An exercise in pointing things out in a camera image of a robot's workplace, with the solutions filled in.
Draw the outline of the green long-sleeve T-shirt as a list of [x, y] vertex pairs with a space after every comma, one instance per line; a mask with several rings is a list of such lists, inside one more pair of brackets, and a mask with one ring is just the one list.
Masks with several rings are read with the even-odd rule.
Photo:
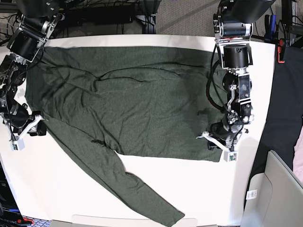
[[207, 100], [211, 53], [164, 47], [47, 47], [27, 73], [26, 100], [90, 177], [133, 211], [170, 227], [184, 214], [120, 155], [218, 162], [196, 136], [222, 118]]

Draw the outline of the white barcode label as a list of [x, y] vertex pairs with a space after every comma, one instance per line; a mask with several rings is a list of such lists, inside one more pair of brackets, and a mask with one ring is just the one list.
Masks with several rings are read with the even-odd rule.
[[258, 190], [257, 189], [247, 191], [246, 200], [255, 199], [255, 198], [257, 198], [257, 196], [258, 196]]

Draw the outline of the grey plastic bin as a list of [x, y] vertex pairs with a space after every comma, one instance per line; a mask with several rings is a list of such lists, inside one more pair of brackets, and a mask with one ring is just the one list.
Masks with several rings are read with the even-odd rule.
[[275, 151], [267, 156], [263, 173], [252, 177], [250, 190], [258, 196], [246, 200], [242, 227], [301, 227], [303, 184]]

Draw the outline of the pink cloth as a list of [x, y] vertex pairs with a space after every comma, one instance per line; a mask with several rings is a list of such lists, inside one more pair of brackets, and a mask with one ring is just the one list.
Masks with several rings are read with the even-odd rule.
[[299, 138], [294, 146], [293, 172], [300, 182], [303, 182], [303, 128], [301, 128]]

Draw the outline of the black box with blue label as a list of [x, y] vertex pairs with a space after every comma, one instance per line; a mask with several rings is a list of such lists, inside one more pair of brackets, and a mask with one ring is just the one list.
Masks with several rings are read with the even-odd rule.
[[20, 214], [16, 211], [18, 207], [10, 190], [4, 170], [0, 166], [0, 226], [18, 227]]

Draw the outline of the red clamp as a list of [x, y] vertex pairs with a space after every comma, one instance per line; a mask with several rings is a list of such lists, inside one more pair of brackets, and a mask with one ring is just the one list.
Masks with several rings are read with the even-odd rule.
[[278, 61], [278, 63], [281, 63], [281, 64], [283, 64], [285, 62], [285, 60], [284, 60], [285, 44], [286, 44], [286, 41], [284, 38], [281, 38], [277, 44], [277, 61]]

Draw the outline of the orange-handled tool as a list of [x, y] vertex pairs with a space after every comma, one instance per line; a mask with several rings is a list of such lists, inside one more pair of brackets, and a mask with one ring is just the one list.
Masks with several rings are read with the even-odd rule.
[[32, 219], [22, 218], [17, 220], [18, 225], [33, 225], [35, 222]]

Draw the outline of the blue-handled tool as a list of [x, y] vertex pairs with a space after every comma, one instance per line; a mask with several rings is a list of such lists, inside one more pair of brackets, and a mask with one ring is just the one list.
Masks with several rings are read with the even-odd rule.
[[273, 40], [276, 32], [276, 15], [270, 16], [269, 31], [270, 31], [270, 39]]

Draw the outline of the black aluminium frame post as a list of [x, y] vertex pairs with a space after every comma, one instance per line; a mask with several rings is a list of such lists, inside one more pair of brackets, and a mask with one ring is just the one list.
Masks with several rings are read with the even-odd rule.
[[143, 34], [156, 34], [156, 16], [158, 10], [158, 1], [140, 0], [139, 3], [143, 13], [143, 19], [141, 19]]

